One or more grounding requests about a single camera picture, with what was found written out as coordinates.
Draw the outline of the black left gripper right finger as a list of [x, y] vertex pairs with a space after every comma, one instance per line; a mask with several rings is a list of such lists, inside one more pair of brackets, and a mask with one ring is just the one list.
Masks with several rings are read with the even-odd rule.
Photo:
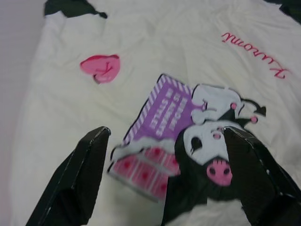
[[299, 226], [301, 190], [253, 134], [223, 130], [234, 187], [253, 226]]

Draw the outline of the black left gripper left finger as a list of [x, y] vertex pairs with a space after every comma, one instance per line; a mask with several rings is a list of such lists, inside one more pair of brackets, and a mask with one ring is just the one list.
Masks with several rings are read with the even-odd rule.
[[34, 208], [28, 226], [85, 226], [98, 196], [111, 131], [88, 132], [57, 167]]

